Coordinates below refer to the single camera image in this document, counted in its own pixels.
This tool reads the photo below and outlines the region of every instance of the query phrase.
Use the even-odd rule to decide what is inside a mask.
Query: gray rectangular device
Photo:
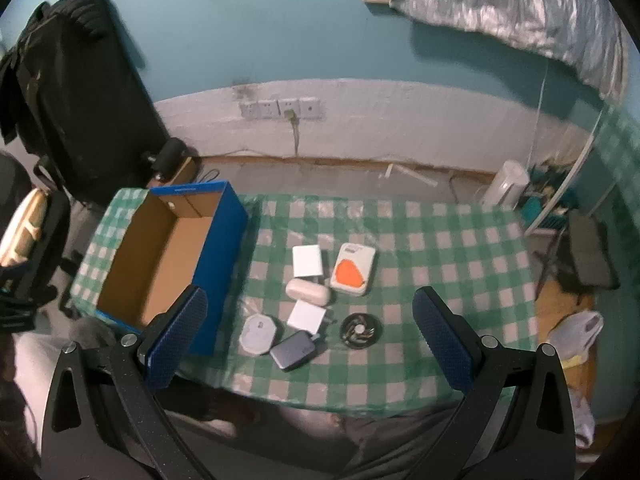
[[[274,346],[269,354],[281,370],[288,372],[311,359],[316,354],[316,344],[300,330]]]

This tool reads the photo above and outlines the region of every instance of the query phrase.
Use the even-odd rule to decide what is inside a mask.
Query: silver bolt
[[[553,348],[549,343],[544,343],[542,345],[542,353],[551,357],[553,355],[556,355],[556,349]]]
[[[73,352],[76,348],[78,348],[78,345],[76,344],[76,342],[70,341],[69,343],[67,343],[62,347],[62,351],[65,354],[71,354],[71,352]]]
[[[127,334],[122,336],[122,339],[120,340],[120,344],[122,346],[131,346],[131,345],[135,345],[137,340],[138,340],[138,337],[135,334]]]
[[[492,335],[483,335],[480,340],[487,348],[497,348],[498,340]]]

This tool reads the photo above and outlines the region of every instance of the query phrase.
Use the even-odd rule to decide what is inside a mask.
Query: white case
[[[338,259],[335,262],[334,271],[331,273],[331,280],[329,282],[331,288],[341,290],[351,296],[362,296],[367,290],[367,285],[369,285],[371,267],[373,266],[373,258],[375,255],[376,250],[373,247],[351,243],[342,244],[340,252],[338,253]],[[356,265],[364,279],[364,283],[361,286],[343,285],[335,279],[335,270],[342,260],[351,260]]]

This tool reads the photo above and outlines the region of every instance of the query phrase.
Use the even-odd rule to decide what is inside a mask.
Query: blue box
[[[116,249],[97,309],[139,331],[193,283],[209,307],[189,353],[212,355],[247,219],[225,180],[152,188]]]

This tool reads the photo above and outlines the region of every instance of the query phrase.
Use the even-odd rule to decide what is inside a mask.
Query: wall socket panel
[[[287,110],[292,110],[300,119],[322,117],[321,102],[317,97],[241,101],[239,106],[242,118],[248,120],[284,118]]]

